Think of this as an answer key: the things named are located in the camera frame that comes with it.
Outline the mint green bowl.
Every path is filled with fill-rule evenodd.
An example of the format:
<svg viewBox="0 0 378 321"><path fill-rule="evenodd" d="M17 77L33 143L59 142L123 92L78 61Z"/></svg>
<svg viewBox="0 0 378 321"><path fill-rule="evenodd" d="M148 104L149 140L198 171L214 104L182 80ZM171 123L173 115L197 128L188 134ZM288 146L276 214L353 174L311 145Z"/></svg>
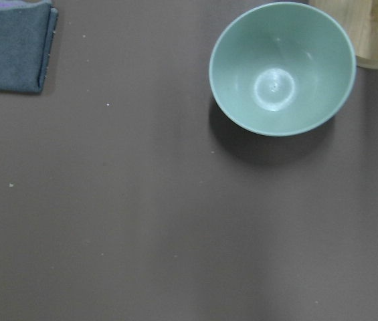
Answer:
<svg viewBox="0 0 378 321"><path fill-rule="evenodd" d="M355 51L330 15L269 3L240 15L218 37L209 83L221 111L266 136L292 136L329 121L355 83Z"/></svg>

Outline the folded dark grey cloth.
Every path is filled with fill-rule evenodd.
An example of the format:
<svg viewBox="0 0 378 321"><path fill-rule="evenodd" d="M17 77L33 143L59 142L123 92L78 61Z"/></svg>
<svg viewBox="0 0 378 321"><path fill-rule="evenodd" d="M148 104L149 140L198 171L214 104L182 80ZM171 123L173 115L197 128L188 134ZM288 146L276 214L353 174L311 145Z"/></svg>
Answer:
<svg viewBox="0 0 378 321"><path fill-rule="evenodd" d="M0 1L0 91L43 90L57 20L51 1Z"/></svg>

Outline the wooden mug tree stand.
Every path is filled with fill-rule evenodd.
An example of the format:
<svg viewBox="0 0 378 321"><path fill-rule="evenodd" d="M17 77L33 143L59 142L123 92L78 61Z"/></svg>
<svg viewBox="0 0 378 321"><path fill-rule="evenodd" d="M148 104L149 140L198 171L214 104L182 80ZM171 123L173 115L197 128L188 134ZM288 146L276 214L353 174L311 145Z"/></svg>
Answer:
<svg viewBox="0 0 378 321"><path fill-rule="evenodd" d="M378 70L378 1L309 1L337 20L355 49L357 65Z"/></svg>

